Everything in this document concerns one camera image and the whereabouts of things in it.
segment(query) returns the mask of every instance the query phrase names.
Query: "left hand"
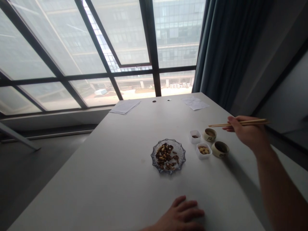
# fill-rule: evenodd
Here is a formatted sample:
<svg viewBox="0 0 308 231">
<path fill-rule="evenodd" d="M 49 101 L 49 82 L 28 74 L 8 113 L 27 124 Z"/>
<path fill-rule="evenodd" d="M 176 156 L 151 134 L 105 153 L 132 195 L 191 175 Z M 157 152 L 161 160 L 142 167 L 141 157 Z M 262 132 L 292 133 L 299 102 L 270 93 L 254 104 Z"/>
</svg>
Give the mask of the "left hand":
<svg viewBox="0 0 308 231">
<path fill-rule="evenodd" d="M 192 219 L 204 216 L 204 211 L 196 208 L 197 201 L 185 201 L 186 196 L 175 199 L 169 210 L 156 224 L 148 227 L 149 231 L 204 231 L 204 227 L 192 222 Z"/>
</svg>

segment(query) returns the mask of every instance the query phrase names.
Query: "stack of papers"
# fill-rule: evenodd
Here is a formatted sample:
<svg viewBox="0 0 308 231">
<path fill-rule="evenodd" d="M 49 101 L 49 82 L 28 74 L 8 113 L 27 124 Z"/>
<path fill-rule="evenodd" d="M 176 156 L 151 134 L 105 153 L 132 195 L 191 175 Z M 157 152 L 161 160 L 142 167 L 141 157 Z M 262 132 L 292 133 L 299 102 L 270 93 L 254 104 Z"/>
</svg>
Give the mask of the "stack of papers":
<svg viewBox="0 0 308 231">
<path fill-rule="evenodd" d="M 126 115 L 129 113 L 134 107 L 136 107 L 138 104 L 140 104 L 141 100 L 139 99 L 129 99 L 129 100 L 124 100 L 121 102 L 121 104 L 116 105 L 112 110 L 109 112 L 112 113 L 118 113 L 122 115 Z"/>
<path fill-rule="evenodd" d="M 208 104 L 202 102 L 200 99 L 196 97 L 183 98 L 181 99 L 187 106 L 189 106 L 192 110 L 198 110 L 202 108 L 209 107 Z"/>
</svg>

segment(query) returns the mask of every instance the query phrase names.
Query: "glass bowl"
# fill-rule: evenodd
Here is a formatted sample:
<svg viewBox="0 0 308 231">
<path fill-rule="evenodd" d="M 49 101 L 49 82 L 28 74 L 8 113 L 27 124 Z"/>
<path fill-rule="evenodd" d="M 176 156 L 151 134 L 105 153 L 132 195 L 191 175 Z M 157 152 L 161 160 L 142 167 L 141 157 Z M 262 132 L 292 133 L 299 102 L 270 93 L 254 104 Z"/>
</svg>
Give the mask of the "glass bowl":
<svg viewBox="0 0 308 231">
<path fill-rule="evenodd" d="M 166 163 L 176 163 L 173 167 L 175 168 L 174 170 L 167 170 L 166 169 L 166 164 L 164 164 L 164 169 L 161 169 L 159 164 L 157 163 L 157 158 L 156 158 L 156 153 L 158 151 L 158 149 L 163 145 L 167 143 L 168 145 L 172 145 L 173 146 L 173 150 L 170 153 L 170 156 L 173 157 L 174 155 L 177 155 L 178 158 L 178 162 L 175 159 L 172 159 L 170 161 L 166 161 Z M 175 141 L 175 140 L 170 140 L 170 139 L 164 139 L 162 141 L 159 141 L 154 147 L 153 147 L 153 152 L 151 154 L 152 160 L 153 160 L 153 166 L 155 166 L 157 168 L 157 170 L 160 173 L 168 173 L 168 174 L 173 174 L 175 171 L 179 171 L 182 169 L 182 165 L 183 163 L 186 161 L 185 158 L 185 150 L 182 147 L 182 144 Z"/>
</svg>

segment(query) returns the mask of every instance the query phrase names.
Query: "right hand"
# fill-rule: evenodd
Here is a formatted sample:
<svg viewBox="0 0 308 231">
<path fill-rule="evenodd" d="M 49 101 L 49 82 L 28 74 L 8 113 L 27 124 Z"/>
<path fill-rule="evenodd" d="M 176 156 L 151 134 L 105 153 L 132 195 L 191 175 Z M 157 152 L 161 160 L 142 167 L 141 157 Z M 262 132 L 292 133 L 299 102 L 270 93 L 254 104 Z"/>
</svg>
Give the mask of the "right hand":
<svg viewBox="0 0 308 231">
<path fill-rule="evenodd" d="M 250 116 L 237 116 L 228 117 L 228 123 L 232 127 L 223 127 L 222 129 L 228 132 L 235 132 L 240 141 L 248 146 L 253 152 L 257 152 L 264 148 L 269 148 L 270 143 L 266 137 L 265 129 L 263 125 L 248 125 L 242 126 L 239 121 L 255 120 L 258 118 Z"/>
</svg>

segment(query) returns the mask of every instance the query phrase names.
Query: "white plastic cup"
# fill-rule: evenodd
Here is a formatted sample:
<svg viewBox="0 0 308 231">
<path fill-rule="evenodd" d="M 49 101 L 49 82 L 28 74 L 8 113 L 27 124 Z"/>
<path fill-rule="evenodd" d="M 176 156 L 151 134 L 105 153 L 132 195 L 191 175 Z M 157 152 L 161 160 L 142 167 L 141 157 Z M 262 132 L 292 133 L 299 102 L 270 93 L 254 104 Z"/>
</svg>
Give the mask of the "white plastic cup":
<svg viewBox="0 0 308 231">
<path fill-rule="evenodd" d="M 189 140 L 191 143 L 200 143 L 201 134 L 198 130 L 190 131 Z"/>
<path fill-rule="evenodd" d="M 199 147 L 200 146 L 203 146 L 203 147 L 207 147 L 208 149 L 209 149 L 209 154 L 202 154 L 200 151 L 199 151 Z M 197 155 L 198 155 L 198 158 L 200 159 L 200 160 L 202 160 L 202 159 L 207 159 L 207 158 L 209 158 L 211 155 L 212 155 L 212 149 L 210 148 L 210 146 L 208 145 L 208 144 L 206 144 L 206 143 L 199 143 L 199 144 L 197 144 L 197 148 L 196 148 L 196 153 L 197 153 Z"/>
</svg>

